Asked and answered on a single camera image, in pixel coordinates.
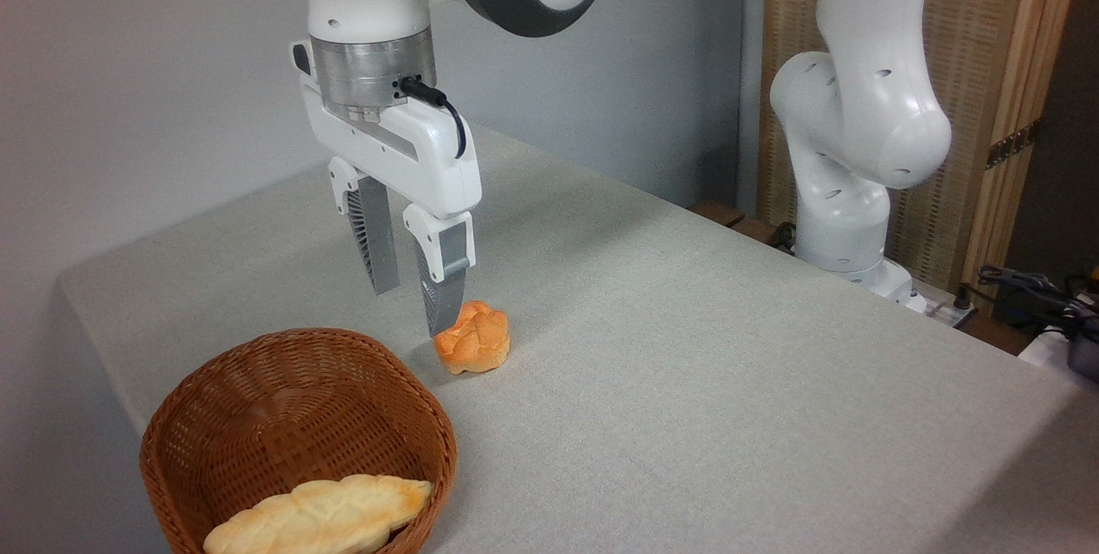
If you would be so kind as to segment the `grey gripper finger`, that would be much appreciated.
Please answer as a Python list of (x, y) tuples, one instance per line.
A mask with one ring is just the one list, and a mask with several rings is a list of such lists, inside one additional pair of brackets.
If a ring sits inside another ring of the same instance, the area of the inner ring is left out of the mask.
[(337, 212), (347, 217), (373, 291), (399, 287), (399, 265), (387, 186), (341, 157), (328, 164)]
[(404, 225), (415, 241), (428, 334), (435, 337), (455, 326), (464, 303), (464, 278), (476, 264), (471, 213), (440, 220), (423, 207), (409, 204)]

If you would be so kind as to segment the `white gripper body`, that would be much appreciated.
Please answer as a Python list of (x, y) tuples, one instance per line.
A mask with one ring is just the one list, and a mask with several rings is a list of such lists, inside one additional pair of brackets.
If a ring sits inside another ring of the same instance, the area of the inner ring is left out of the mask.
[(333, 157), (349, 162), (440, 220), (482, 199), (470, 128), (439, 104), (429, 40), (295, 42), (307, 118)]

